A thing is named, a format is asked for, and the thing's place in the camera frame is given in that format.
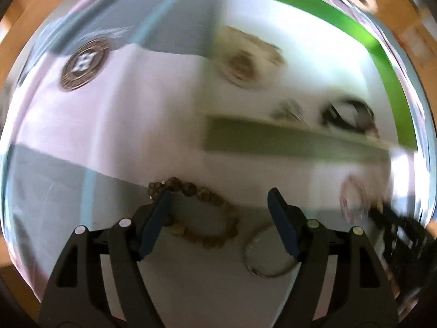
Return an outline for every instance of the blue line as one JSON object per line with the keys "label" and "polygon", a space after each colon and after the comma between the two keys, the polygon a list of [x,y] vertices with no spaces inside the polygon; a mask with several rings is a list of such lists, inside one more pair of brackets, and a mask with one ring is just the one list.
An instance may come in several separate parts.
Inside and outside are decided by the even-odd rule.
{"label": "blue line", "polygon": [[150,32],[156,27],[159,21],[161,21],[162,17],[165,16],[168,11],[170,11],[176,2],[178,2],[178,0],[165,0],[163,3],[157,6],[154,11],[141,23],[137,32],[131,37],[129,43],[144,45]]}
{"label": "blue line", "polygon": [[80,200],[79,224],[92,230],[93,208],[96,189],[97,173],[86,169],[84,182],[82,184],[82,198]]}
{"label": "blue line", "polygon": [[[0,222],[2,223],[2,226],[5,226],[5,221],[9,221],[5,218],[5,216],[9,215],[9,206],[8,206],[8,195],[10,194],[10,182],[8,181],[9,176],[9,167],[12,159],[12,153],[14,152],[14,146],[12,144],[9,145],[9,148],[6,151],[6,154],[3,155],[2,163],[1,163],[1,216],[2,219],[0,219]],[[2,227],[3,234],[5,235],[6,239],[6,226],[5,228]]]}

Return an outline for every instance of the white surface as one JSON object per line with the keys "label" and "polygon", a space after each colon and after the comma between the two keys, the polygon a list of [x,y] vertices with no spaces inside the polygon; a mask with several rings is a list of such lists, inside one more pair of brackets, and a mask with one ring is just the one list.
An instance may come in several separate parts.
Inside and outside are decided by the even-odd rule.
{"label": "white surface", "polygon": [[268,118],[278,103],[294,98],[304,120],[320,124],[320,109],[338,97],[364,99],[373,109],[381,139],[398,144],[390,102],[366,48],[331,24],[275,0],[224,0],[219,24],[230,25],[283,50],[288,63],[264,90],[230,83],[211,68],[205,87],[207,114]]}
{"label": "white surface", "polygon": [[351,172],[363,179],[369,196],[386,191],[388,163],[206,153],[205,120],[195,112],[205,61],[201,57],[127,45],[110,54],[92,83],[65,93],[58,76],[67,59],[46,54],[26,78],[20,88],[23,98],[13,107],[17,135],[7,136],[5,130],[3,145],[11,137],[36,151],[143,186],[179,176],[243,206],[265,208],[266,193],[278,187],[296,206],[339,208],[341,183]]}

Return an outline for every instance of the beaded bracelet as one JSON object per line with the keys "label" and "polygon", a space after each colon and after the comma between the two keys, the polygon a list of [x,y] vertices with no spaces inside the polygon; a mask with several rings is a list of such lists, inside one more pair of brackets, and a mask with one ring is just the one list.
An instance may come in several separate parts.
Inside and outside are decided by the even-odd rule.
{"label": "beaded bracelet", "polygon": [[221,235],[205,236],[197,234],[177,218],[169,215],[165,226],[170,227],[174,236],[180,236],[191,243],[202,243],[205,249],[221,248],[238,235],[238,209],[220,195],[217,195],[207,187],[197,187],[192,182],[182,182],[177,177],[170,177],[167,181],[151,182],[148,194],[152,201],[156,201],[164,189],[172,192],[181,191],[187,197],[196,196],[200,202],[208,203],[219,208],[226,214],[226,229]]}

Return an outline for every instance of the wooden frame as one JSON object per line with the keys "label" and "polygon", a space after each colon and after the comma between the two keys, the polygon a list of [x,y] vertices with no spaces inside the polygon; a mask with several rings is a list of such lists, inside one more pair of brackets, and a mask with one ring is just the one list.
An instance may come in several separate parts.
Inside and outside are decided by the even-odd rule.
{"label": "wooden frame", "polygon": [[32,34],[63,0],[13,0],[1,23],[7,29],[0,41],[0,88]]}
{"label": "wooden frame", "polygon": [[395,34],[411,58],[435,117],[437,115],[437,57],[429,58],[424,63],[415,55],[411,45],[404,40],[405,36],[414,29],[414,32],[425,41],[430,51],[437,55],[437,41],[423,26],[423,19],[429,14],[429,11],[425,7],[414,6],[411,0],[376,1],[378,3],[376,16]]}

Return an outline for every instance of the wooden bead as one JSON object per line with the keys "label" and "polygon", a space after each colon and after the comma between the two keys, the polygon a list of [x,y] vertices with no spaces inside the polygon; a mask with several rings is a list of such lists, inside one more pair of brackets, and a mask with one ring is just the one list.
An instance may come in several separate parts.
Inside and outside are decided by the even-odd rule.
{"label": "wooden bead", "polygon": [[215,247],[217,248],[217,249],[220,249],[220,248],[222,248],[224,245],[226,244],[226,238],[224,238],[224,237],[218,237],[217,238],[217,240],[215,241]]}
{"label": "wooden bead", "polygon": [[217,195],[215,193],[211,193],[210,199],[209,199],[209,203],[215,207],[220,207],[224,202],[223,197],[221,197],[220,195]]}
{"label": "wooden bead", "polygon": [[165,182],[165,186],[173,192],[180,191],[182,187],[182,181],[180,181],[177,177],[169,177]]}
{"label": "wooden bead", "polygon": [[203,247],[205,249],[211,249],[213,245],[214,245],[214,240],[211,237],[207,236],[203,238]]}
{"label": "wooden bead", "polygon": [[220,206],[220,210],[222,210],[224,213],[228,213],[229,207],[232,207],[232,205],[228,201],[223,201],[223,203]]}
{"label": "wooden bead", "polygon": [[150,195],[153,201],[160,198],[162,191],[165,189],[164,185],[160,182],[151,182],[147,193]]}
{"label": "wooden bead", "polygon": [[237,227],[238,223],[240,223],[240,219],[238,217],[228,218],[226,220],[226,228]]}
{"label": "wooden bead", "polygon": [[226,209],[226,214],[228,215],[228,217],[230,218],[237,218],[238,217],[238,208],[235,207],[234,205],[230,205],[228,206],[228,208]]}
{"label": "wooden bead", "polygon": [[176,222],[170,227],[170,230],[174,236],[183,236],[187,231],[187,227],[182,222]]}
{"label": "wooden bead", "polygon": [[190,243],[197,243],[199,241],[199,236],[197,234],[194,234],[190,230],[187,229],[185,232],[184,238],[189,241]]}
{"label": "wooden bead", "polygon": [[209,202],[211,199],[211,191],[209,188],[198,188],[196,195],[197,199],[202,202]]}
{"label": "wooden bead", "polygon": [[188,197],[194,196],[197,193],[197,187],[192,182],[185,182],[182,184],[182,193]]}
{"label": "wooden bead", "polygon": [[174,224],[174,217],[172,215],[167,215],[164,222],[164,227],[170,227]]}
{"label": "wooden bead", "polygon": [[238,229],[237,226],[234,225],[233,227],[229,227],[226,229],[226,236],[230,238],[235,238],[238,235]]}

